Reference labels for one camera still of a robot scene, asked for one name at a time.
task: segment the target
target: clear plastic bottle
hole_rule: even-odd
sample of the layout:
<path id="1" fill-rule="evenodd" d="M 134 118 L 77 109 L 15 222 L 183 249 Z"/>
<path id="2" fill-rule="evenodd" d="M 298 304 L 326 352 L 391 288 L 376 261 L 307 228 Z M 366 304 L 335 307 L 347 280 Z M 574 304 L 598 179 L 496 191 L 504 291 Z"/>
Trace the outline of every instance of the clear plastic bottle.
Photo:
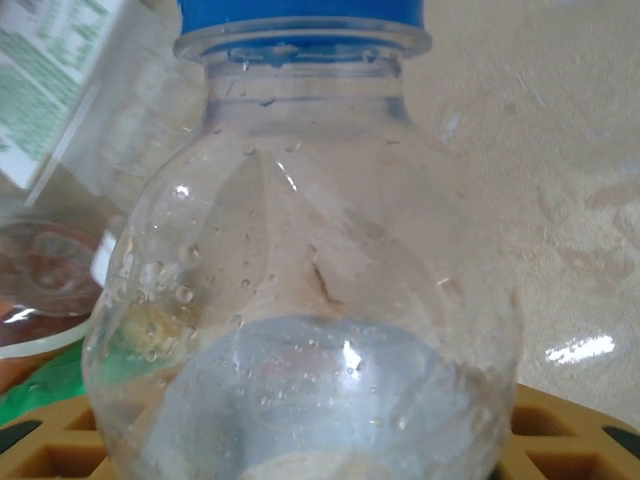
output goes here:
<path id="1" fill-rule="evenodd" d="M 484 480 L 518 300 L 405 110 L 422 3 L 181 6 L 203 124 L 147 183 L 85 343 L 120 477 Z"/>

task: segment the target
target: beige surface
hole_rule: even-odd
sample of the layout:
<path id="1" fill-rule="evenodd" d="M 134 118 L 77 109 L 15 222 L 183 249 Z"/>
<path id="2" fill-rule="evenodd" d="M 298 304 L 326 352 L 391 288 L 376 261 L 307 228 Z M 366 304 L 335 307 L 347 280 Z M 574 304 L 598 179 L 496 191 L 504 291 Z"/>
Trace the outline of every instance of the beige surface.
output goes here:
<path id="1" fill-rule="evenodd" d="M 640 2 L 432 0 L 413 117 L 468 165 L 525 308 L 520 380 L 640 425 Z"/>

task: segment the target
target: green and white label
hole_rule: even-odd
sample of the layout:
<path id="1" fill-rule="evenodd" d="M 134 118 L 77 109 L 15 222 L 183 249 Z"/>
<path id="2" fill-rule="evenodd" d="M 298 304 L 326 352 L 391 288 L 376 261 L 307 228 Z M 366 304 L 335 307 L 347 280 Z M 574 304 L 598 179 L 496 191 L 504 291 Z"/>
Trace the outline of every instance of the green and white label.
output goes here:
<path id="1" fill-rule="evenodd" d="M 124 2 L 0 3 L 0 171 L 17 186 L 51 154 Z"/>

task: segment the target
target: yellow plastic tray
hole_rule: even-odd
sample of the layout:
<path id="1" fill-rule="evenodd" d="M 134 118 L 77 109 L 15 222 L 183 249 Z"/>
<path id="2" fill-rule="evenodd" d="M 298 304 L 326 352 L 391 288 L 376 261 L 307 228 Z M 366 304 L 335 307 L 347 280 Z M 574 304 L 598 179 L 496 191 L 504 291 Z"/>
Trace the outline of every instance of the yellow plastic tray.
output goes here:
<path id="1" fill-rule="evenodd" d="M 12 426 L 33 430 L 8 449 L 5 435 L 0 479 L 116 480 L 85 397 Z M 638 432 L 602 413 L 520 386 L 512 432 L 491 480 L 640 480 Z"/>

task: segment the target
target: clear liquid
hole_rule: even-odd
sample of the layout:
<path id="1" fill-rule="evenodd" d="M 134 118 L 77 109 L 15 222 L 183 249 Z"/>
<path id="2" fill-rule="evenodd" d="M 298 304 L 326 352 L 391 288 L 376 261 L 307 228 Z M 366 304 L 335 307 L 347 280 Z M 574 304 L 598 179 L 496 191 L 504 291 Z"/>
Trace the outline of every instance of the clear liquid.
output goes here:
<path id="1" fill-rule="evenodd" d="M 115 460 L 127 480 L 430 478 L 477 450 L 477 385 L 394 327 L 259 321 L 194 356 L 139 459 Z"/>

